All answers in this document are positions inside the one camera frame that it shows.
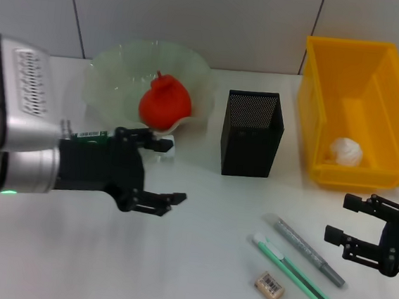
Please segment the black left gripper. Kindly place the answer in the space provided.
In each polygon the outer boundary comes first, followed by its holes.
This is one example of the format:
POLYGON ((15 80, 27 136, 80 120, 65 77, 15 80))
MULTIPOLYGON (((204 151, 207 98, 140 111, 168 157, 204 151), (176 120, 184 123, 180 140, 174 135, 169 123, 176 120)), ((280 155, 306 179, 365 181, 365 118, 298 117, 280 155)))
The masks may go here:
POLYGON ((162 217, 187 199, 185 193, 144 191, 144 166, 138 148, 167 153, 169 139, 158 139, 149 128, 117 127, 103 143, 60 140, 60 165, 55 190, 102 191, 123 212, 162 217))

